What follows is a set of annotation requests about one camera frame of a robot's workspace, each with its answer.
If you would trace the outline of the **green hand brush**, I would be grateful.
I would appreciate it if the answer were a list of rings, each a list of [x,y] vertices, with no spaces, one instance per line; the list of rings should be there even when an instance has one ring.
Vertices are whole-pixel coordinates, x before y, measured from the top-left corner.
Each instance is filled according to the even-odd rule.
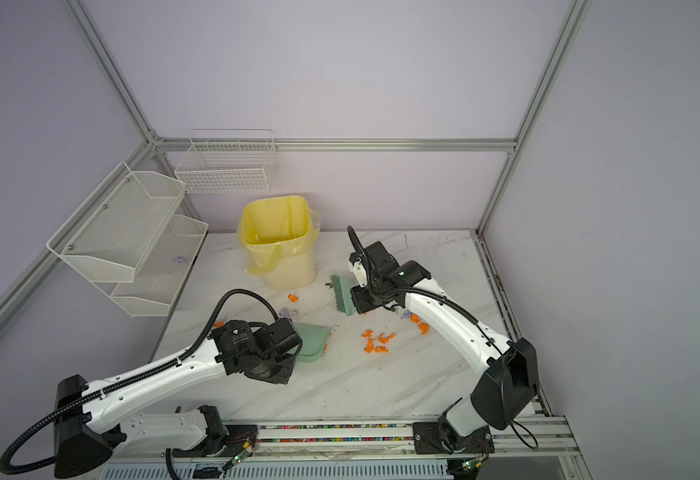
[[[356,313],[356,307],[352,299],[352,285],[350,281],[340,275],[332,275],[330,277],[331,286],[335,294],[335,303],[337,310],[347,316],[352,316]]]

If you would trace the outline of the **green dustpan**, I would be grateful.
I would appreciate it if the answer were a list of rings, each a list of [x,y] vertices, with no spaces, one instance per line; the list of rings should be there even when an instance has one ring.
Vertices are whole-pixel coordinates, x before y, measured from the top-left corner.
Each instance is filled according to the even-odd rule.
[[[302,339],[302,349],[297,355],[297,360],[304,363],[320,360],[331,336],[331,328],[304,323],[295,323],[294,326]]]

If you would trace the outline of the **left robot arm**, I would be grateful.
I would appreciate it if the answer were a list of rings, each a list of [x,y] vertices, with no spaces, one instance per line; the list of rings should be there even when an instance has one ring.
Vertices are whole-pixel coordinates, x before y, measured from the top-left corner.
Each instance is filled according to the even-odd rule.
[[[58,385],[55,409],[19,435],[0,457],[0,472],[20,475],[53,467],[58,479],[73,478],[107,463],[128,435],[121,424],[148,406],[186,388],[223,376],[242,374],[266,383],[289,382],[303,340],[291,319],[281,317],[261,295],[271,323],[218,317],[236,290],[223,295],[199,336],[187,348],[114,377],[88,382],[80,375]],[[13,462],[18,451],[47,426],[54,428],[54,454],[27,464]]]

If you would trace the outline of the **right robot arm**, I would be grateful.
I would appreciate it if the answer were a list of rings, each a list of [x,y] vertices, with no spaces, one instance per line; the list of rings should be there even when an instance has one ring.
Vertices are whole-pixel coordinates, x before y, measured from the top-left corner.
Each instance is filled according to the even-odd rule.
[[[474,434],[487,427],[518,434],[523,426],[516,417],[539,393],[535,347],[479,320],[418,262],[401,264],[381,242],[365,246],[353,227],[347,232],[354,248],[349,270],[358,282],[350,298],[357,312],[392,305],[408,310],[444,337],[479,375],[470,395],[439,416],[436,448],[448,454],[462,452]]]

